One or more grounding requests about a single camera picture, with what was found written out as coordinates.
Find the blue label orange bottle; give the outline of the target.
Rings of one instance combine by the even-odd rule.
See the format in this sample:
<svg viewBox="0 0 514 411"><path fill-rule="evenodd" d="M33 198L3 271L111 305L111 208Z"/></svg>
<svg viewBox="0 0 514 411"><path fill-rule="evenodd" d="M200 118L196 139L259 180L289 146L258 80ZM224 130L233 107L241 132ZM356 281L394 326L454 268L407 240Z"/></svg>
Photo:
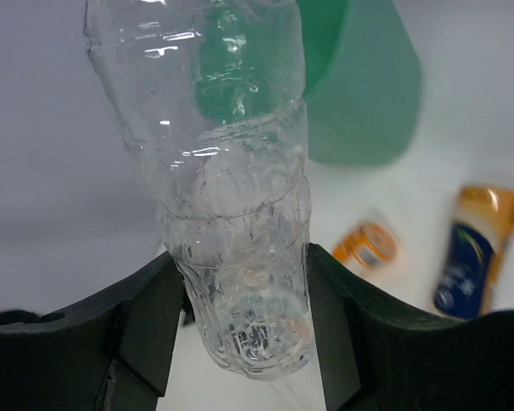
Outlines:
<svg viewBox="0 0 514 411"><path fill-rule="evenodd" d="M484 184L461 187L445 263L433 292L433 309L438 314L471 320L490 312L513 233L513 189Z"/></svg>

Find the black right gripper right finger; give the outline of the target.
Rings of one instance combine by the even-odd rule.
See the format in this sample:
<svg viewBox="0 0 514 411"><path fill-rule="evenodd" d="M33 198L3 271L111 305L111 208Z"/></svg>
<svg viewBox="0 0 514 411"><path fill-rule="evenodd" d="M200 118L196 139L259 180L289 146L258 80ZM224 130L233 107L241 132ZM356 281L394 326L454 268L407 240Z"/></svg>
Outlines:
<svg viewBox="0 0 514 411"><path fill-rule="evenodd" d="M514 310L470 321L413 307L308 247L329 410L514 410Z"/></svg>

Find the green plastic bin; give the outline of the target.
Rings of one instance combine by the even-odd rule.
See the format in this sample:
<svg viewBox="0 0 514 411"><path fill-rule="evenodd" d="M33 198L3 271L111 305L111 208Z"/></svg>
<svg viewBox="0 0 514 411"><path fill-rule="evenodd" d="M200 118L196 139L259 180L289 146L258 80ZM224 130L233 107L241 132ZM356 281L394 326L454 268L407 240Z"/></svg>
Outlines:
<svg viewBox="0 0 514 411"><path fill-rule="evenodd" d="M201 138L231 165L375 166L411 142L421 65L392 1L193 1Z"/></svg>

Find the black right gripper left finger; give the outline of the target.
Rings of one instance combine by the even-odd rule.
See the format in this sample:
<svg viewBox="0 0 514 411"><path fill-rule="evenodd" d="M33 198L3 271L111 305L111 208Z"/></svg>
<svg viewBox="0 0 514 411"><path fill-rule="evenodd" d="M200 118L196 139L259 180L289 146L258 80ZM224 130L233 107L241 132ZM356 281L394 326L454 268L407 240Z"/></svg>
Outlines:
<svg viewBox="0 0 514 411"><path fill-rule="evenodd" d="M55 312L0 312L0 410L154 410L184 287L168 253Z"/></svg>

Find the large clear plastic bottle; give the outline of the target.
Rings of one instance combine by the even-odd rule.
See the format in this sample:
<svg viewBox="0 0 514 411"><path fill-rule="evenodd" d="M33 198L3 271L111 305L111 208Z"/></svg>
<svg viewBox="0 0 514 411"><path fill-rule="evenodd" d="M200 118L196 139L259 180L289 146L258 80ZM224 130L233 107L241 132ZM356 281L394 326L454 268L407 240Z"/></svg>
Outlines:
<svg viewBox="0 0 514 411"><path fill-rule="evenodd" d="M87 55L201 340L270 381L314 351L301 17L293 1L87 1Z"/></svg>

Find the small orange bottle left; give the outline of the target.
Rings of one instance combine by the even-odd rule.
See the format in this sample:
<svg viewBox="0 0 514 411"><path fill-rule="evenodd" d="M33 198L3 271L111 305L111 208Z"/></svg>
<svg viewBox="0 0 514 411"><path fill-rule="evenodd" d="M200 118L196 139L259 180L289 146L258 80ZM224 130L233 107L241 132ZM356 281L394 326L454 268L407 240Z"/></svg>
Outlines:
<svg viewBox="0 0 514 411"><path fill-rule="evenodd" d="M371 209L336 242L333 258L358 277L391 266L400 251L400 240L386 215Z"/></svg>

